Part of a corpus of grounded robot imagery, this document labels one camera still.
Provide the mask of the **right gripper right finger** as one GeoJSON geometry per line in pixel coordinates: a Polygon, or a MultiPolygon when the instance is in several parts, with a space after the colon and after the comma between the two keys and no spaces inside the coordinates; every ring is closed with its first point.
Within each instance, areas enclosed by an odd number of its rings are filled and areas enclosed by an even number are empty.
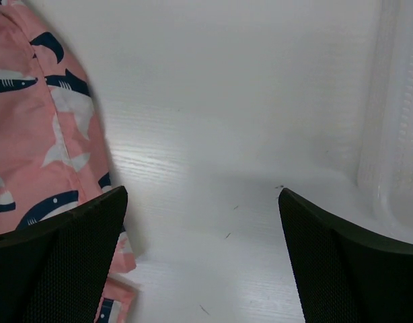
{"type": "Polygon", "coordinates": [[[278,207],[306,322],[413,322],[413,244],[353,224],[288,188],[278,207]]]}

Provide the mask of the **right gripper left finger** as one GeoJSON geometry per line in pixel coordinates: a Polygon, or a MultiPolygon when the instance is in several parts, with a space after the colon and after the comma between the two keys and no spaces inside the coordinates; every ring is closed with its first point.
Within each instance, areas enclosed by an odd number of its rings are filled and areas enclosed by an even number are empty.
{"type": "Polygon", "coordinates": [[[0,235],[0,322],[93,322],[128,204],[119,186],[0,235]]]}

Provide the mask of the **pink shark print shorts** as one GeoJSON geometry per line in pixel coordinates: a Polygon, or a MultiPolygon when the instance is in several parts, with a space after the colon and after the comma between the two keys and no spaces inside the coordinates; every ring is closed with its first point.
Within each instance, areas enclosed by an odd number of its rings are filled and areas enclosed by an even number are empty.
{"type": "MultiPolygon", "coordinates": [[[[0,1],[0,235],[114,189],[87,76],[22,1],[0,1]]],[[[124,226],[93,322],[124,322],[135,268],[124,226]]]]}

